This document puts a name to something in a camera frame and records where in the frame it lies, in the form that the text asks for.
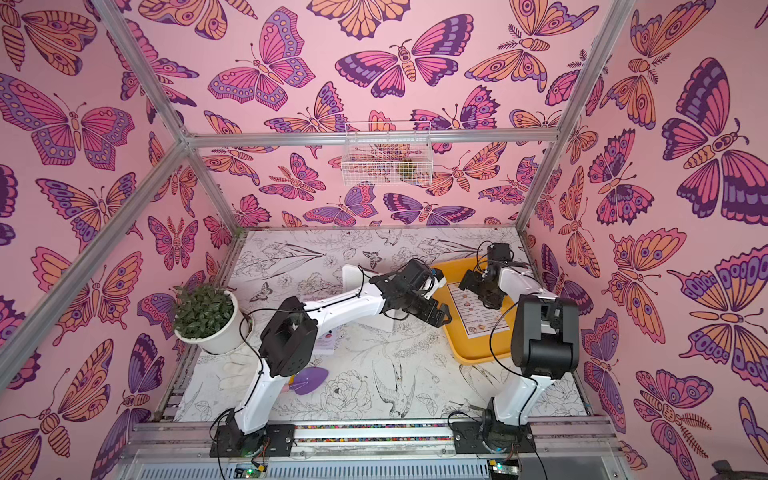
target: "wire basket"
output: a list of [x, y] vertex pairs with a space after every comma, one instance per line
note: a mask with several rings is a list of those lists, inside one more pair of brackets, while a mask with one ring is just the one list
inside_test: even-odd
[[353, 186], [368, 181], [374, 185], [431, 185], [434, 159], [429, 122], [424, 122], [423, 127], [419, 125], [418, 130], [394, 130], [395, 124], [411, 127], [412, 123], [390, 121], [392, 130], [361, 132], [355, 125], [367, 124], [370, 130], [372, 122], [348, 122], [341, 157], [344, 184]]

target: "purple butterfly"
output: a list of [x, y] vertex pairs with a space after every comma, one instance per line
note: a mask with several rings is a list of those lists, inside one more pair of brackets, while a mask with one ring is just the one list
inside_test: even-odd
[[[8, 218], [16, 210], [16, 187], [18, 182], [13, 170], [5, 165], [0, 165], [0, 218]], [[13, 227], [0, 223], [0, 247], [8, 245], [16, 238]]]
[[307, 167], [306, 162], [299, 154], [291, 154], [290, 156], [290, 169], [296, 178], [291, 176], [287, 168], [283, 166], [278, 166], [278, 168], [283, 172], [284, 177], [270, 175], [270, 178], [276, 182], [288, 183], [266, 185], [259, 189], [260, 192], [267, 195], [280, 195], [289, 200], [298, 197], [302, 200], [312, 201], [315, 200], [312, 194], [317, 190], [326, 189], [326, 185], [317, 180], [317, 171]]
[[519, 205], [523, 203], [525, 192], [530, 188], [533, 177], [538, 169], [538, 164], [533, 161], [535, 158], [535, 155], [533, 157], [523, 157], [518, 165], [517, 180], [507, 177], [509, 185], [486, 188], [480, 192], [478, 199], [489, 198], [491, 202], [500, 200], [504, 205]]
[[384, 204], [392, 214], [393, 220], [400, 220], [405, 225], [410, 225], [414, 220], [419, 222], [427, 220], [427, 226], [440, 225], [447, 227], [449, 222], [458, 223], [466, 220], [475, 214], [472, 208], [458, 207], [451, 205], [449, 207], [433, 208], [435, 204], [422, 205], [415, 198], [402, 194], [384, 194]]
[[339, 203], [335, 207], [313, 208], [304, 214], [304, 220], [351, 227], [357, 223], [355, 216], [370, 218], [379, 213], [371, 204], [374, 198], [376, 195], [373, 194], [373, 184], [367, 181], [362, 182], [349, 189], [343, 204], [339, 198]]
[[546, 243], [541, 245], [541, 266], [544, 268], [541, 278], [544, 279], [549, 291], [557, 296], [562, 294], [565, 298], [575, 301], [578, 305], [579, 315], [586, 315], [592, 311], [594, 308], [592, 298], [578, 283], [565, 279], [568, 274], [566, 272], [561, 273], [558, 261]]
[[118, 464], [120, 454], [123, 452], [128, 435], [138, 423], [148, 422], [152, 418], [152, 412], [147, 409], [131, 408], [139, 407], [149, 402], [150, 392], [163, 383], [163, 366], [165, 358], [157, 356], [157, 347], [152, 338], [142, 333], [136, 338], [131, 359], [128, 361], [128, 389], [129, 396], [123, 391], [123, 402], [118, 405], [127, 408], [114, 421], [109, 429], [101, 448], [96, 455], [96, 462], [91, 473], [91, 480], [102, 480], [107, 473]]
[[615, 312], [605, 309], [605, 315], [594, 321], [593, 329], [581, 331], [581, 345], [592, 360], [584, 362], [584, 380], [598, 393], [603, 410], [611, 416], [617, 432], [627, 433], [627, 418], [619, 389], [611, 378], [610, 362], [619, 345], [619, 319]]
[[[487, 130], [490, 128], [496, 128], [496, 119], [492, 118], [496, 113], [498, 103], [491, 98], [491, 90], [486, 87], [480, 86], [473, 90], [467, 100], [464, 102], [461, 114], [456, 119], [456, 115], [451, 115], [443, 108], [442, 110], [446, 115], [451, 117], [451, 120], [436, 114], [429, 110], [414, 110], [411, 112], [411, 120], [416, 122], [416, 130], [458, 130], [464, 129], [478, 129]], [[444, 154], [451, 150], [453, 144], [432, 144], [432, 149], [437, 154]]]
[[419, 70], [427, 85], [435, 87], [441, 78], [453, 75], [458, 70], [458, 62], [450, 58], [425, 55], [461, 55], [472, 28], [471, 15], [456, 15], [424, 32], [410, 52], [405, 47], [410, 40], [405, 40], [399, 47], [391, 46], [398, 48], [397, 55], [387, 51], [358, 51], [339, 60], [336, 70], [360, 87], [367, 87], [380, 76], [371, 87], [371, 95], [376, 98], [384, 98], [386, 95], [402, 97], [406, 94], [403, 72], [410, 81], [416, 81], [416, 70]]
[[[674, 460], [680, 474], [686, 480], [698, 480], [699, 474], [690, 457], [688, 448], [683, 442], [685, 438], [688, 445], [700, 456], [706, 458], [707, 454], [699, 446], [690, 430], [690, 427], [698, 427], [711, 430], [712, 427], [699, 415], [694, 413], [675, 412], [674, 409], [692, 409], [710, 398], [714, 388], [707, 380], [698, 376], [687, 376], [678, 379], [666, 370], [657, 370], [656, 379], [648, 372], [637, 372], [637, 381], [647, 390], [641, 390], [640, 394], [647, 403], [640, 399], [634, 400], [634, 408], [643, 420], [650, 422], [650, 434], [656, 443]], [[680, 426], [683, 437], [677, 433], [673, 423]]]

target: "orange butterfly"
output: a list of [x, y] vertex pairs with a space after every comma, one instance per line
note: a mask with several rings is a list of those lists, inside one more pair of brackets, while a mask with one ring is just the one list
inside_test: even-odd
[[[219, 135], [242, 134], [240, 127], [228, 118], [216, 115], [212, 111], [204, 111], [203, 114], [213, 130]], [[218, 155], [203, 157], [205, 166], [214, 172], [229, 171], [232, 175], [244, 175], [249, 177], [254, 185], [259, 186], [259, 175], [246, 165], [245, 161], [253, 161], [249, 154], [268, 154], [277, 147], [226, 147], [214, 148], [212, 151]]]
[[[236, 8], [238, 12], [258, 19], [246, 0], [225, 1]], [[203, 13], [206, 2], [208, 8]], [[210, 40], [220, 40], [227, 33], [227, 16], [224, 14], [219, 0], [190, 0], [188, 2], [142, 0], [139, 4], [139, 14], [148, 20], [173, 23], [183, 27], [188, 27], [200, 19], [195, 25], [194, 32]]]
[[[589, 230], [584, 228], [581, 224], [581, 219], [578, 219], [578, 211], [581, 208], [581, 194], [584, 191], [584, 168], [579, 165], [574, 173], [574, 178], [571, 180], [571, 186], [568, 187], [562, 196], [560, 197], [560, 215], [566, 220], [570, 220], [570, 223], [566, 223], [558, 233], [560, 235], [571, 234], [568, 238], [568, 244], [565, 246], [565, 259], [573, 266], [576, 263], [581, 268], [587, 271], [594, 278], [600, 277], [600, 265], [598, 265], [598, 258], [594, 255], [592, 247], [587, 243], [587, 239], [581, 234], [579, 230], [583, 230], [589, 233]], [[586, 213], [587, 200], [584, 199], [584, 210]]]
[[[90, 286], [86, 283], [64, 315], [56, 322], [56, 325], [61, 327], [61, 335], [54, 339], [53, 346], [61, 342], [66, 332], [74, 332], [88, 325], [94, 318], [103, 323], [120, 323], [123, 329], [127, 329], [128, 325], [123, 322], [122, 317], [131, 305], [128, 295], [139, 280], [142, 262], [141, 252], [133, 252], [112, 269], [103, 283], [101, 279], [96, 282], [91, 279]], [[35, 265], [34, 275], [38, 279], [38, 287], [44, 292], [48, 292], [71, 265], [69, 260], [44, 247], [35, 249], [32, 263]]]
[[467, 177], [472, 177], [477, 180], [487, 180], [493, 178], [498, 174], [499, 166], [496, 164], [500, 156], [504, 153], [504, 149], [507, 147], [507, 142], [493, 142], [486, 145], [482, 150], [475, 154], [472, 159], [467, 162], [464, 168], [459, 169], [458, 166], [462, 163], [462, 155], [458, 159], [458, 165], [451, 167], [451, 173], [448, 172], [433, 172], [432, 173], [432, 186], [427, 188], [427, 193], [435, 197], [447, 194], [453, 186], [453, 179], [456, 179], [456, 183], [469, 192], [469, 180]]
[[80, 73], [83, 61], [71, 52], [83, 51], [96, 38], [96, 24], [83, 15], [58, 10], [20, 15], [14, 8], [16, 3], [18, 0], [0, 5], [0, 19], [7, 24], [2, 28], [5, 52], [16, 71], [22, 71], [25, 58], [24, 37], [19, 31], [23, 22], [29, 39], [46, 62], [66, 75]]
[[640, 12], [634, 11], [630, 26], [630, 40], [637, 53], [650, 60], [635, 58], [629, 61], [628, 67], [639, 75], [619, 81], [600, 102], [603, 108], [609, 100], [615, 100], [616, 106], [624, 110], [634, 123], [651, 130], [656, 126], [656, 106], [650, 85], [643, 73], [656, 84], [658, 75], [651, 67], [656, 67], [667, 60], [669, 53], [662, 53], [688, 33], [715, 6], [715, 0], [696, 0], [675, 7], [661, 21], [661, 15], [656, 15], [645, 25], [640, 25]]
[[[513, 110], [509, 112], [509, 121], [512, 122], [512, 127], [515, 128], [553, 128], [556, 127], [560, 121], [560, 115], [557, 117], [555, 117], [555, 115], [561, 111], [562, 110], [558, 110], [549, 117], [546, 117], [540, 111], [537, 111], [536, 113], [541, 115], [541, 120], [539, 120], [538, 117], [531, 112], [525, 110]], [[518, 145], [525, 145], [527, 144], [527, 141], [516, 141], [515, 143]]]
[[[112, 360], [114, 344], [106, 339], [85, 360], [77, 375], [72, 379], [69, 388], [59, 403], [56, 412], [51, 410], [56, 400], [54, 398], [48, 408], [37, 416], [23, 413], [9, 416], [0, 422], [22, 416], [31, 420], [39, 420], [38, 428], [23, 430], [0, 438], [0, 465], [3, 478], [19, 478], [27, 480], [35, 471], [40, 458], [42, 437], [48, 436], [48, 444], [56, 455], [69, 457], [69, 432], [62, 425], [62, 419], [68, 422], [86, 422], [104, 411], [109, 402], [110, 386], [105, 384]], [[66, 369], [59, 382], [69, 372]]]
[[571, 132], [571, 136], [568, 137], [568, 147], [565, 148], [565, 153], [571, 152], [571, 165], [578, 162], [582, 151], [589, 150], [598, 142], [598, 133], [596, 131], [587, 130], [582, 132], [582, 128], [587, 128], [587, 125], [582, 127], [581, 119], [579, 118], [578, 125]]
[[[509, 5], [523, 31], [529, 36], [538, 37], [559, 35], [578, 28], [598, 11], [595, 5], [584, 10], [581, 15], [569, 15], [568, 9], [560, 2], [548, 5], [547, 0], [509, 0]], [[505, 50], [518, 45], [522, 48], [481, 61], [467, 70], [464, 76], [483, 81], [499, 81], [507, 77], [512, 81], [532, 78], [537, 81], [537, 89], [543, 92], [547, 87], [547, 69], [538, 58], [523, 48], [546, 51], [549, 44], [540, 38], [523, 38], [513, 24], [509, 24], [509, 33], [515, 41], [502, 43], [498, 49]]]
[[341, 31], [348, 37], [373, 38], [376, 28], [387, 20], [402, 20], [411, 9], [411, 0], [312, 0], [306, 9], [319, 17], [341, 18]]

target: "butterfly wallpaper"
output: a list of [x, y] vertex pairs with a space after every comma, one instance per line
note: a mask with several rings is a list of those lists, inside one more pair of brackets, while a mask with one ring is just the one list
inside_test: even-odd
[[721, 3], [635, 4], [526, 232], [636, 478], [768, 470], [768, 31]]

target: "pink butterfly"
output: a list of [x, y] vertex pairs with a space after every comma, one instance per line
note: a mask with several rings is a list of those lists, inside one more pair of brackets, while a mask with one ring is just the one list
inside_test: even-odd
[[339, 198], [339, 203], [336, 206], [313, 208], [304, 214], [304, 219], [320, 223], [335, 223], [340, 227], [351, 227], [357, 223], [355, 216], [370, 218], [379, 213], [372, 205], [375, 198], [373, 184], [365, 181], [349, 189], [343, 204]]
[[456, 15], [424, 32], [413, 44], [410, 52], [405, 47], [406, 42], [410, 40], [405, 40], [399, 47], [390, 46], [398, 48], [397, 55], [387, 51], [358, 51], [339, 60], [336, 70], [342, 77], [360, 87], [367, 87], [380, 76], [371, 87], [371, 95], [375, 98], [384, 98], [386, 95], [402, 97], [406, 94], [403, 72], [410, 81], [416, 81], [418, 69], [430, 87], [435, 87], [446, 75], [456, 73], [457, 61], [426, 55], [461, 55], [472, 29], [471, 15]]
[[[457, 114], [453, 114], [451, 120], [448, 120], [442, 115], [429, 110], [414, 110], [411, 112], [411, 120], [415, 122], [416, 130], [428, 130], [430, 127], [433, 130], [458, 130], [459, 128], [486, 130], [496, 128], [496, 119], [492, 117], [496, 113], [498, 103], [491, 98], [491, 92], [486, 87], [477, 87], [470, 92], [460, 113], [458, 113], [458, 104], [455, 104], [458, 120], [456, 119]], [[450, 116], [444, 108], [442, 110], [446, 115]], [[448, 143], [432, 144], [432, 149], [437, 154], [444, 154], [451, 150], [452, 146], [453, 144]]]
[[288, 94], [280, 85], [287, 83], [300, 88], [315, 78], [304, 60], [297, 56], [304, 46], [304, 39], [296, 30], [296, 20], [296, 14], [285, 7], [275, 10], [261, 27], [259, 55], [263, 63], [256, 60], [253, 44], [250, 44], [255, 68], [235, 67], [222, 71], [210, 81], [208, 91], [216, 98], [232, 98], [241, 104], [255, 98], [260, 104], [278, 111], [288, 101]]
[[535, 155], [533, 157], [523, 157], [520, 160], [520, 164], [518, 164], [517, 180], [507, 177], [509, 185], [486, 188], [480, 192], [478, 199], [488, 198], [491, 202], [500, 200], [504, 205], [519, 205], [523, 203], [525, 192], [530, 188], [533, 177], [538, 169], [538, 164], [533, 161], [535, 158]]
[[224, 225], [224, 222], [208, 215], [203, 219], [203, 223], [205, 223], [205, 227], [210, 232], [210, 242], [214, 247], [221, 248], [222, 245], [230, 244], [232, 241], [232, 234], [230, 233], [230, 229], [227, 228], [227, 225]]
[[498, 159], [504, 153], [506, 147], [507, 142], [496, 141], [488, 144], [475, 154], [475, 156], [467, 162], [464, 168], [459, 169], [458, 166], [461, 165], [462, 158], [464, 157], [464, 155], [462, 155], [462, 157], [458, 159], [458, 165], [451, 167], [451, 173], [432, 173], [432, 186], [427, 188], [427, 193], [434, 195], [435, 197], [447, 194], [453, 186], [454, 178], [461, 188], [469, 192], [469, 180], [467, 180], [467, 177], [472, 177], [477, 180], [488, 180], [489, 178], [495, 177], [499, 170], [499, 166], [496, 162], [498, 162]]
[[184, 228], [184, 218], [180, 220], [178, 228], [174, 227], [174, 222], [170, 217], [167, 220], [168, 228], [151, 215], [147, 218], [147, 223], [155, 238], [155, 250], [160, 255], [165, 255], [165, 268], [173, 270], [174, 264], [178, 265], [179, 262], [181, 262], [182, 268], [187, 268], [190, 264], [190, 253], [194, 250], [197, 220], [190, 223], [186, 229]]
[[0, 74], [0, 91], [3, 120], [32, 132], [44, 165], [70, 165], [75, 151], [85, 149], [92, 166], [114, 170], [114, 148], [125, 145], [134, 129], [131, 116], [117, 108], [94, 108], [82, 118], [77, 111], [67, 115], [43, 92], [10, 75]]
[[290, 169], [296, 178], [293, 178], [287, 168], [278, 166], [285, 177], [273, 177], [270, 178], [276, 182], [289, 182], [287, 184], [271, 184], [261, 187], [260, 192], [267, 195], [280, 195], [289, 200], [296, 198], [297, 196], [306, 201], [315, 200], [312, 195], [317, 190], [325, 190], [326, 185], [317, 180], [317, 172], [312, 168], [306, 166], [306, 162], [299, 154], [290, 155]]
[[[197, 104], [194, 102], [194, 100], [168, 86], [173, 84], [173, 81], [168, 77], [197, 78], [199, 74], [196, 71], [184, 67], [183, 65], [179, 65], [173, 60], [168, 60], [167, 58], [159, 58], [160, 54], [157, 53], [157, 50], [154, 49], [147, 37], [144, 36], [144, 33], [141, 31], [141, 27], [139, 27], [139, 24], [133, 22], [132, 20], [126, 20], [126, 22], [128, 23], [128, 28], [131, 30], [134, 39], [139, 44], [141, 53], [144, 54], [144, 57], [147, 59], [147, 62], [149, 62], [149, 65], [152, 67], [152, 70], [157, 76], [157, 80], [160, 82], [160, 86], [163, 88], [163, 91], [168, 97], [168, 100], [175, 104], [183, 104], [196, 107]], [[109, 34], [109, 32], [107, 32], [107, 36], [109, 37], [109, 41], [112, 42], [115, 53], [118, 54], [120, 63], [126, 70], [123, 72], [123, 84], [120, 92], [120, 99], [128, 100], [129, 98], [133, 97], [137, 89], [139, 90], [139, 94], [144, 96], [144, 88], [139, 84], [139, 80], [131, 68], [131, 64], [129, 64], [125, 59], [125, 56], [120, 51], [120, 48], [118, 48], [118, 45], [114, 42], [114, 39]], [[154, 121], [156, 114], [157, 109], [154, 105], [152, 105], [149, 97], [147, 97], [147, 119], [149, 120], [149, 123]]]
[[598, 221], [603, 225], [616, 223], [618, 219], [631, 225], [637, 215], [647, 212], [654, 202], [654, 196], [648, 190], [637, 185], [620, 184], [623, 180], [635, 178], [622, 178], [621, 173], [627, 157], [632, 151], [634, 143], [634, 129], [624, 130], [620, 137], [608, 139], [605, 153], [599, 154], [589, 167], [589, 181], [592, 184], [603, 185], [598, 194], [608, 192], [600, 205], [598, 205]]
[[[155, 136], [154, 132], [149, 132], [149, 161], [152, 166], [155, 167], [160, 160], [165, 156], [163, 146], [160, 145], [160, 141]], [[194, 212], [192, 211], [192, 199], [194, 198], [193, 188], [197, 185], [197, 175], [194, 174], [192, 167], [184, 168], [183, 165], [168, 177], [160, 190], [154, 195], [154, 199], [151, 201], [156, 202], [163, 198], [170, 188], [170, 193], [176, 196], [180, 193], [181, 203], [184, 205], [184, 209], [192, 218], [194, 218]]]
[[259, 207], [259, 201], [256, 197], [246, 195], [240, 199], [240, 209], [235, 208], [235, 221], [242, 228], [258, 227], [259, 222], [266, 222], [270, 219], [270, 212]]

